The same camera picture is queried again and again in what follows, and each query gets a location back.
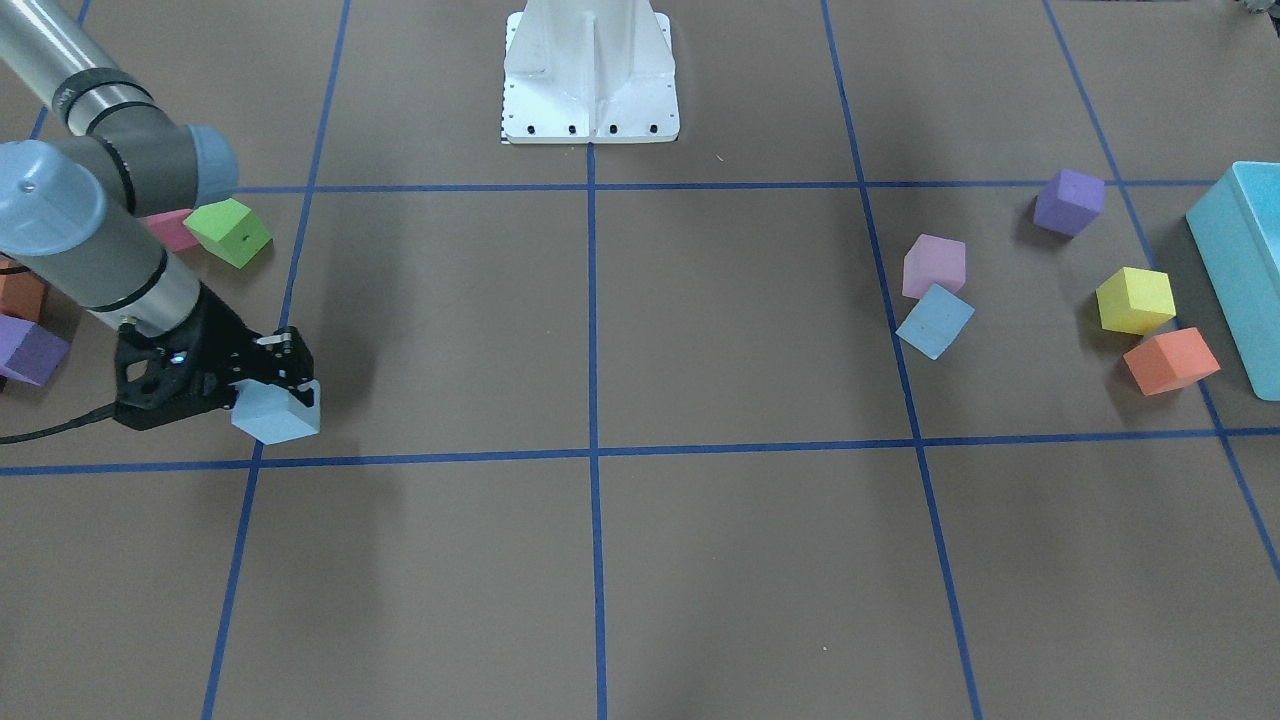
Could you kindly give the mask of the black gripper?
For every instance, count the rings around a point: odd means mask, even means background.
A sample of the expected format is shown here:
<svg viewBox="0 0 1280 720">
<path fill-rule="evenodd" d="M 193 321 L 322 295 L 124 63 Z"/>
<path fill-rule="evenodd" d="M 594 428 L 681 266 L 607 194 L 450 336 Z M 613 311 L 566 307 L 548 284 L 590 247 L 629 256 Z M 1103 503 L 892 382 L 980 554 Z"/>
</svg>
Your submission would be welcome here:
<svg viewBox="0 0 1280 720">
<path fill-rule="evenodd" d="M 191 314 L 169 332 L 147 337 L 138 322 L 123 322 L 111 418 L 150 430 L 229 409 L 242 380 L 284 387 L 303 406 L 316 407 L 314 355 L 300 329 L 282 327 L 265 345 L 262 338 L 206 284 Z"/>
</svg>

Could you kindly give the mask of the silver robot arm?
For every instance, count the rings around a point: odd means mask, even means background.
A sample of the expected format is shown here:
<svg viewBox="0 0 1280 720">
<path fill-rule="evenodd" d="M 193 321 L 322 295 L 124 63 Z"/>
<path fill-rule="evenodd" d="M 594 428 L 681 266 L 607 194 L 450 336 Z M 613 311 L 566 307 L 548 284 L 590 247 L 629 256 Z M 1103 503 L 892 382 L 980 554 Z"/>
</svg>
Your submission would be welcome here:
<svg viewBox="0 0 1280 720">
<path fill-rule="evenodd" d="M 67 128 L 3 145 L 3 254 L 116 332 L 110 404 L 3 443 L 216 410 L 262 445 L 319 433 L 321 387 L 300 331 L 250 329 L 159 234 L 177 220 L 238 268 L 270 243 L 234 197 L 225 137 L 172 120 L 54 1 L 5 1 L 1 31 L 4 63 Z"/>
</svg>

